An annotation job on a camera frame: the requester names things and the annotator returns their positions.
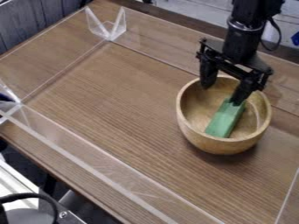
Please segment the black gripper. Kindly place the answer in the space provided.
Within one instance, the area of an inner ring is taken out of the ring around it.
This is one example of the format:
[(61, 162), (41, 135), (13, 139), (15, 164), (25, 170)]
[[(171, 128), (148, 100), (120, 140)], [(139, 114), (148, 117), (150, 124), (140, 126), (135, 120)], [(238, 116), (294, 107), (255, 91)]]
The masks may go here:
[(203, 38), (196, 58), (200, 62), (200, 84), (210, 88), (223, 71), (240, 83), (230, 98), (234, 106), (239, 106), (250, 95), (266, 86), (272, 68), (258, 57), (258, 45), (266, 20), (250, 23), (228, 18), (228, 32), (223, 41)]

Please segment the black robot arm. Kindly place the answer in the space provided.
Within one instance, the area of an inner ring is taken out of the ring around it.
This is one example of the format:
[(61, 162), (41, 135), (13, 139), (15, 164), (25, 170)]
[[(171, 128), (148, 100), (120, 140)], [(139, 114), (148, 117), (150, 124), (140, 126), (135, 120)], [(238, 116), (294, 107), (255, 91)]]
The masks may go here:
[(280, 44), (267, 47), (262, 40), (270, 23), (278, 35), (280, 28), (274, 16), (280, 13), (284, 0), (232, 0), (232, 12), (228, 16), (228, 31), (223, 41), (203, 38), (196, 58), (200, 62), (200, 85), (210, 88), (218, 79), (219, 71), (239, 80), (238, 87), (228, 101), (238, 106), (255, 91), (262, 91), (272, 67), (259, 58), (258, 46), (274, 51)]

